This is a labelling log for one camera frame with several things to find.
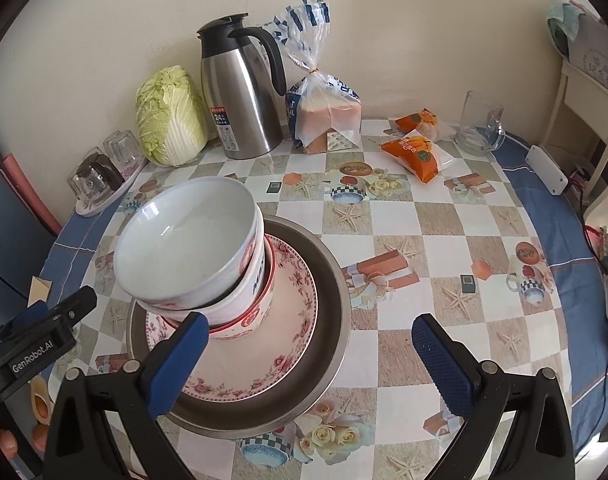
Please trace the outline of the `dark blue refrigerator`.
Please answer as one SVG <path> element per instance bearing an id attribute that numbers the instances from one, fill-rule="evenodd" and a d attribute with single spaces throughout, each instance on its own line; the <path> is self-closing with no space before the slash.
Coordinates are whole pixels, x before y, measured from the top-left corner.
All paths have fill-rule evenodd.
<path id="1" fill-rule="evenodd" d="M 61 224 L 48 211 L 13 155 L 0 159 L 0 325 L 26 308 Z"/>

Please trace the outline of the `cream wooden shelf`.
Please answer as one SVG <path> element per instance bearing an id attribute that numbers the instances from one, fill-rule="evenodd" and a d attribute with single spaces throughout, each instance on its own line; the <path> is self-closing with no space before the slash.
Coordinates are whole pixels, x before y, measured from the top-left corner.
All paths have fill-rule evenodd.
<path id="1" fill-rule="evenodd" d="M 547 145 L 560 107 L 566 106 L 606 144 L 586 184 L 590 193 L 608 162 L 608 26 L 574 1 L 556 2 L 546 16 L 549 37 L 562 58 L 560 82 L 540 144 Z"/>

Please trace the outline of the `pink floral round plate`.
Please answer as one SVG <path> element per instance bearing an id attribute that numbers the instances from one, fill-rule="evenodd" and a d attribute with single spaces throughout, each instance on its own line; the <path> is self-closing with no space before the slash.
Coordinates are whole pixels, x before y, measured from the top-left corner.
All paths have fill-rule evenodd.
<path id="1" fill-rule="evenodd" d="M 313 338 L 318 295 L 313 274 L 299 253 L 265 236 L 269 273 L 265 290 L 238 322 L 213 328 L 182 388 L 193 399 L 240 402 L 286 378 Z"/>

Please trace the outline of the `oval tray with glasses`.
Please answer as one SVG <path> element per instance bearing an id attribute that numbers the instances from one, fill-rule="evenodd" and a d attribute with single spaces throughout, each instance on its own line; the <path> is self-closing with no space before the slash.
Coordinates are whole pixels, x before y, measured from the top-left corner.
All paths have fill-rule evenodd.
<path id="1" fill-rule="evenodd" d="M 103 141 L 102 148 L 91 148 L 67 179 L 76 196 L 76 214 L 92 217 L 115 203 L 146 163 L 130 130 L 115 131 Z"/>

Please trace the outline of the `stainless steel thermos jug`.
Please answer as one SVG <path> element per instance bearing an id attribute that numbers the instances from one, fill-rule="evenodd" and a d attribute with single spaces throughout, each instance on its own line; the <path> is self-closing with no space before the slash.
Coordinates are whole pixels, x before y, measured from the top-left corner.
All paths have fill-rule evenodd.
<path id="1" fill-rule="evenodd" d="M 201 85 L 227 157 L 252 159 L 283 140 L 272 96 L 284 96 L 287 78 L 276 40 L 261 27 L 246 27 L 244 13 L 217 18 L 197 31 Z"/>

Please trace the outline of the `orange snack packet front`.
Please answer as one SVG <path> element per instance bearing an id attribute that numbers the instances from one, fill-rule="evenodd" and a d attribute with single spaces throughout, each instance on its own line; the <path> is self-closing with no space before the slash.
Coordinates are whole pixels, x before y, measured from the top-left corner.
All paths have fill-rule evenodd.
<path id="1" fill-rule="evenodd" d="M 453 156 L 415 130 L 402 138 L 384 142 L 380 148 L 422 183 L 430 182 L 455 161 Z"/>

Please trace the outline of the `napa cabbage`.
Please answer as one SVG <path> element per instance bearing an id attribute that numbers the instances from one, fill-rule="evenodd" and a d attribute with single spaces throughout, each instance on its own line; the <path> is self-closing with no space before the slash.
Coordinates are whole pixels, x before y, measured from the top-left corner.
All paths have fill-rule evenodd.
<path id="1" fill-rule="evenodd" d="M 179 167 L 208 141 L 203 103 L 181 65 L 161 68 L 136 92 L 136 132 L 144 154 L 159 166 Z"/>

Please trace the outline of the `pale blue white bowl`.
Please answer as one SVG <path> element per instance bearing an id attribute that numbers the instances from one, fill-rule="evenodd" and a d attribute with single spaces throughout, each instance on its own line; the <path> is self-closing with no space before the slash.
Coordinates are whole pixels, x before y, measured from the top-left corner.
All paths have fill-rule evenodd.
<path id="1" fill-rule="evenodd" d="M 116 281 L 150 306 L 206 306 L 241 280 L 257 226 L 258 208 L 241 182 L 201 177 L 177 184 L 141 207 L 119 235 Z"/>

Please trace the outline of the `white square bowl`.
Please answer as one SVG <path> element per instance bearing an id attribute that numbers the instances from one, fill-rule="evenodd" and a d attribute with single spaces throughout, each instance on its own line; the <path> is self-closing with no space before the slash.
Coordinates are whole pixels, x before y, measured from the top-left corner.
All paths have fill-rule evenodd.
<path id="1" fill-rule="evenodd" d="M 197 311 L 206 316 L 210 326 L 227 324 L 242 315 L 258 298 L 264 287 L 265 272 L 268 270 L 268 256 L 265 239 L 264 219 L 261 212 L 258 214 L 257 228 L 255 231 L 255 248 L 253 255 L 249 258 L 249 265 L 244 271 L 238 283 L 230 292 L 221 298 L 208 304 L 199 304 L 192 308 L 170 308 L 147 304 L 143 300 L 136 300 L 144 310 L 157 315 L 164 315 L 175 321 L 182 321 L 190 312 Z"/>

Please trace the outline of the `clear glass mug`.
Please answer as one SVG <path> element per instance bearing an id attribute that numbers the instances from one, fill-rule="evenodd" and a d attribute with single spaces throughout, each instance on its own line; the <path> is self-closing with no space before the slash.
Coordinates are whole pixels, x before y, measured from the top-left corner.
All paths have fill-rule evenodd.
<path id="1" fill-rule="evenodd" d="M 498 150 L 506 138 L 503 114 L 502 104 L 479 91 L 469 90 L 453 137 L 458 148 L 480 156 Z"/>

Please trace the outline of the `orange snack packet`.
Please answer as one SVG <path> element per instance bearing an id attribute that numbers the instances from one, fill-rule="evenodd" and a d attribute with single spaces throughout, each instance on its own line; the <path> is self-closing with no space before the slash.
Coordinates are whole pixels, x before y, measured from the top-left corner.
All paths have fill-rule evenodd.
<path id="1" fill-rule="evenodd" d="M 402 138 L 384 142 L 380 148 L 422 183 L 430 182 L 455 161 L 453 156 L 415 130 Z"/>
<path id="2" fill-rule="evenodd" d="M 441 131 L 439 131 L 439 120 L 437 116 L 427 108 L 423 108 L 420 112 L 393 119 L 391 128 L 395 133 L 400 134 L 419 133 L 421 136 L 424 136 L 431 141 L 437 141 L 441 136 Z"/>

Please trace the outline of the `stainless steel round pan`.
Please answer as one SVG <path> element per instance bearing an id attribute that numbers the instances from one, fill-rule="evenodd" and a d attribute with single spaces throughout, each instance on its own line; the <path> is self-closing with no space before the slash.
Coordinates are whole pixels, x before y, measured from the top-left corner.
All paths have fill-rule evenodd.
<path id="1" fill-rule="evenodd" d="M 218 439 L 241 439 L 277 429 L 313 407 L 339 370 L 349 332 L 351 304 L 343 274 L 330 249 L 317 236 L 295 222 L 276 216 L 265 218 L 266 232 L 291 245 L 304 259 L 315 280 L 318 315 L 311 341 L 303 356 L 276 385 L 249 399 L 207 402 L 180 394 L 169 418 L 186 430 Z M 259 327 L 237 340 L 213 339 L 197 362 L 221 364 L 228 377 L 263 377 L 270 341 L 284 334 L 278 326 L 278 308 L 285 304 L 285 289 L 277 286 L 272 305 Z"/>

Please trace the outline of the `bagged sliced bread loaf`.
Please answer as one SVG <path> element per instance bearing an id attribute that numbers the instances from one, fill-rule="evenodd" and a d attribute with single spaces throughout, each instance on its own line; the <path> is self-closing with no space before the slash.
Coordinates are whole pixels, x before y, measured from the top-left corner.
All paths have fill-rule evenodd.
<path id="1" fill-rule="evenodd" d="M 283 58 L 304 72 L 285 94 L 287 125 L 294 144 L 307 154 L 354 148 L 360 139 L 359 95 L 319 68 L 331 30 L 325 0 L 302 0 L 265 25 Z"/>

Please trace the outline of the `red rimmed floral bowl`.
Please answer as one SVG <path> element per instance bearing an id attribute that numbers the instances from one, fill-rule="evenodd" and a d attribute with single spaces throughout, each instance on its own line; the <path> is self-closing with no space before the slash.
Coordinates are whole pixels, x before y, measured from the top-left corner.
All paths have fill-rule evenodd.
<path id="1" fill-rule="evenodd" d="M 212 332 L 227 330 L 229 326 L 237 324 L 252 312 L 261 302 L 261 298 L 266 295 L 273 275 L 272 259 L 272 248 L 268 238 L 264 237 L 263 248 L 256 250 L 241 282 L 225 298 L 208 307 L 188 310 L 149 307 L 148 310 L 165 318 L 172 326 L 177 326 L 190 313 L 200 313 L 206 316 Z"/>

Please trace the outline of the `orange snack packet back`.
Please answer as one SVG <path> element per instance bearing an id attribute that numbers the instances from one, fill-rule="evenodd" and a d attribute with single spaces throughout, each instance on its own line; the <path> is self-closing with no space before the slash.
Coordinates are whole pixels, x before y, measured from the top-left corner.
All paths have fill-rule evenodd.
<path id="1" fill-rule="evenodd" d="M 431 141 L 437 141 L 441 136 L 441 131 L 439 131 L 439 120 L 437 116 L 427 108 L 423 108 L 420 112 L 393 119 L 391 128 L 395 133 L 400 134 L 419 133 L 421 136 L 424 136 Z"/>

